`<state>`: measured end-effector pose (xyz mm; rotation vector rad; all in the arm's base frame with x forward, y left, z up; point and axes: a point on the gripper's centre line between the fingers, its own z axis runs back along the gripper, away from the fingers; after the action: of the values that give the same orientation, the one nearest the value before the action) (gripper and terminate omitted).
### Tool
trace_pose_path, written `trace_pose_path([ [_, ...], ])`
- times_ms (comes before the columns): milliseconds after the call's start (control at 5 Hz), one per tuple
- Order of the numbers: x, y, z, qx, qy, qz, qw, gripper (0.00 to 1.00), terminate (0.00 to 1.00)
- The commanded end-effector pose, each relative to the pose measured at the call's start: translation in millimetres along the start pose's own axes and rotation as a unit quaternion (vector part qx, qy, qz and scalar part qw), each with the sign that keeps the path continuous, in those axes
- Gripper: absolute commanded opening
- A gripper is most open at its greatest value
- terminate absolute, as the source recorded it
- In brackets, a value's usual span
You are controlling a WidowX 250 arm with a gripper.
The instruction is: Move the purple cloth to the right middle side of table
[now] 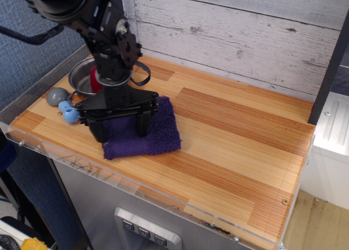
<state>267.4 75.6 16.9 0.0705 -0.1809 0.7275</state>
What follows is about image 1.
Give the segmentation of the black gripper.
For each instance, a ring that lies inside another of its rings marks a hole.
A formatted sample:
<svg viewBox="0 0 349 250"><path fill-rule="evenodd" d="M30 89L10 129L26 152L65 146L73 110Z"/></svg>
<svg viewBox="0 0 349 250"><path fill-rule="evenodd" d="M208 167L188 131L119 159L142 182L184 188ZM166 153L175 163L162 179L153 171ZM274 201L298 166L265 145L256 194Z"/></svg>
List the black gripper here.
<svg viewBox="0 0 349 250"><path fill-rule="evenodd" d="M103 121L135 116L137 133L140 137L148 134L151 116L158 111L157 92L136 89L126 84L118 87L102 87L92 97L75 105L80 120L88 125L90 132L99 143L105 141Z"/></svg>

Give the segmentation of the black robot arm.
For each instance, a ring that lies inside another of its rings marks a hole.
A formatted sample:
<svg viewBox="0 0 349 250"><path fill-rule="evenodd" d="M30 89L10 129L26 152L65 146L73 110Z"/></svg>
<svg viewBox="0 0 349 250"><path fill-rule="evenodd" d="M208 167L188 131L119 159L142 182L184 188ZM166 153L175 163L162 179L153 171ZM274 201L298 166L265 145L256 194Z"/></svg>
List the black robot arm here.
<svg viewBox="0 0 349 250"><path fill-rule="evenodd" d="M159 95L129 84L142 52L122 6L116 0L26 1L44 18L77 31L93 55L102 89L74 107L95 139L106 140L104 121L132 115L139 136L146 136L151 117L158 111Z"/></svg>

